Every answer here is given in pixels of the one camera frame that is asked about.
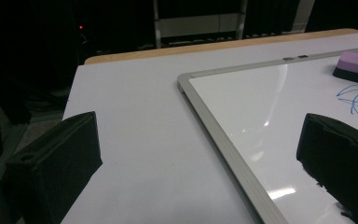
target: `whiteboard eraser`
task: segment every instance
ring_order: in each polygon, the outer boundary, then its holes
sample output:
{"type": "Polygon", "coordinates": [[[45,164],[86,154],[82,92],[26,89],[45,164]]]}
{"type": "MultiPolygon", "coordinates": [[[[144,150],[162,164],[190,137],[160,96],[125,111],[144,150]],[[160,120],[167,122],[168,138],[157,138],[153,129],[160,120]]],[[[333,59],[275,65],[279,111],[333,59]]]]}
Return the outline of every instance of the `whiteboard eraser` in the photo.
{"type": "Polygon", "coordinates": [[[351,51],[342,53],[333,76],[358,82],[358,53],[351,51]]]}
{"type": "Polygon", "coordinates": [[[296,158],[358,223],[358,130],[337,119],[307,114],[296,158]]]}

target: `wooden table edge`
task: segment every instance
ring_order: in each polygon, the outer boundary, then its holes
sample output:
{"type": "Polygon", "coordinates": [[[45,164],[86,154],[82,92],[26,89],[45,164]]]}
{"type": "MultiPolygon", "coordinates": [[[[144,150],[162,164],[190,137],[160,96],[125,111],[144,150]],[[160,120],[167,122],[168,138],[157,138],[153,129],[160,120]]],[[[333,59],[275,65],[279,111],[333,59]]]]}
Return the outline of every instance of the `wooden table edge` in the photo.
{"type": "Polygon", "coordinates": [[[252,39],[233,40],[233,41],[226,41],[226,42],[191,45],[191,46],[176,47],[176,48],[150,49],[150,50],[141,50],[141,51],[126,52],[126,53],[118,53],[118,54],[106,54],[106,55],[90,57],[85,61],[85,64],[110,63],[110,62],[125,61],[125,60],[132,60],[132,59],[143,59],[143,58],[151,58],[151,57],[159,57],[159,56],[168,56],[174,54],[200,52],[206,50],[230,49],[230,48],[238,48],[238,47],[245,47],[245,46],[252,46],[252,45],[261,45],[261,44],[278,43],[278,42],[285,42],[285,41],[306,40],[306,39],[322,38],[322,37],[329,37],[335,35],[351,35],[351,34],[358,34],[358,30],[345,28],[345,29],[318,31],[318,32],[311,32],[311,33],[276,35],[276,36],[267,36],[267,37],[252,38],[252,39]]]}

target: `white tabletop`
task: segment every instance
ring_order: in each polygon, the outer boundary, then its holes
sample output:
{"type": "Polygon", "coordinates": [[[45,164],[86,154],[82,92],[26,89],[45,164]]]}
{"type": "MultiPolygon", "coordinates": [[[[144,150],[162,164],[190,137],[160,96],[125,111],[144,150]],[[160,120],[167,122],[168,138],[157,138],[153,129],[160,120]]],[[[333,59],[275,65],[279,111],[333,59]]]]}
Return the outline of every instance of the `white tabletop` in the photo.
{"type": "Polygon", "coordinates": [[[62,223],[254,223],[177,77],[354,48],[358,34],[79,66],[64,118],[96,112],[103,166],[62,223]]]}

